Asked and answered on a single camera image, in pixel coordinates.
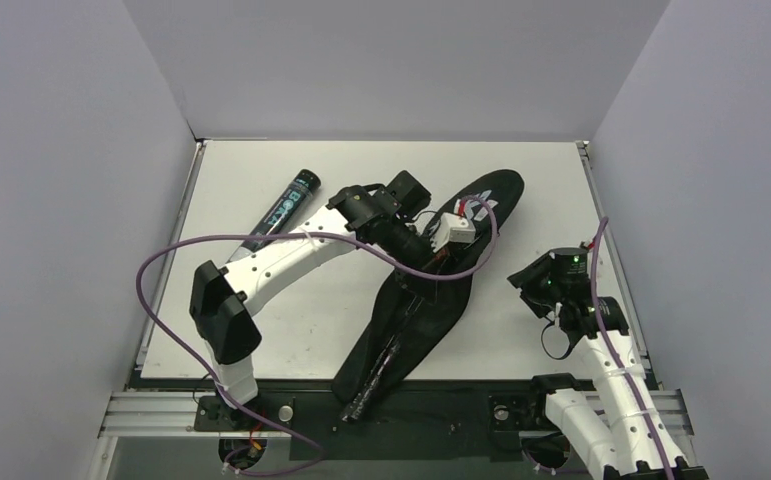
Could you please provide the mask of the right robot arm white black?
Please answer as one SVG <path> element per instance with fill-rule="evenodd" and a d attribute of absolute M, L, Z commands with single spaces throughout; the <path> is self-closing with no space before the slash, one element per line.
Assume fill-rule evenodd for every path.
<path fill-rule="evenodd" d="M 588 407 L 571 374 L 534 377 L 530 422 L 556 427 L 594 479 L 705 479 L 671 437 L 646 385 L 646 373 L 619 303 L 596 293 L 587 247 L 554 248 L 509 276 L 538 317 L 551 316 L 580 360 L 603 411 Z"/>

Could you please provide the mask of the black racket bag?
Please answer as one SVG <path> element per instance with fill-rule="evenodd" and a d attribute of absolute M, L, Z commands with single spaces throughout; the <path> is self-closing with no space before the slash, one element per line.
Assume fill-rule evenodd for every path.
<path fill-rule="evenodd" d="M 331 383 L 331 391 L 343 408 L 358 388 L 365 351 L 372 343 L 407 330 L 407 367 L 411 373 L 458 323 L 471 295 L 473 276 L 469 271 L 495 240 L 492 230 L 507 221 L 524 189 L 524 179 L 517 171 L 494 170 L 444 202 L 422 228 L 409 226 L 431 243 L 441 215 L 452 213 L 470 220 L 476 237 L 470 244 L 450 243 L 437 252 L 433 250 L 432 259 L 417 269 L 423 271 L 421 277 L 393 270 L 385 278 L 369 322 Z"/>

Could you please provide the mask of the black shuttlecock tube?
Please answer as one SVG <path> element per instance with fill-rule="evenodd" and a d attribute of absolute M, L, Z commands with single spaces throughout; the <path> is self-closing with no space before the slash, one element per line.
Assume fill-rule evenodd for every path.
<path fill-rule="evenodd" d="M 318 175 L 308 169 L 300 170 L 251 231 L 250 235 L 258 236 L 258 239 L 242 241 L 230 261 L 249 256 L 269 245 L 271 240 L 266 240 L 265 236 L 284 233 L 291 220 L 313 199 L 320 186 Z"/>

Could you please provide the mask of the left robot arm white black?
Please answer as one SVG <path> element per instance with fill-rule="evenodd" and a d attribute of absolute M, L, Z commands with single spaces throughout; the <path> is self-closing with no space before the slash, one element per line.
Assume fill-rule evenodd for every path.
<path fill-rule="evenodd" d="M 245 430 L 258 420 L 252 354 L 262 335 L 255 315 L 282 290 L 357 244 L 375 245 L 397 262 L 421 269 L 433 248 L 407 223 L 430 201 L 430 192 L 407 171 L 374 190 L 344 187 L 289 239 L 222 267 L 207 261 L 196 269 L 190 315 L 209 348 L 216 385 L 227 393 L 219 411 L 226 423 Z"/>

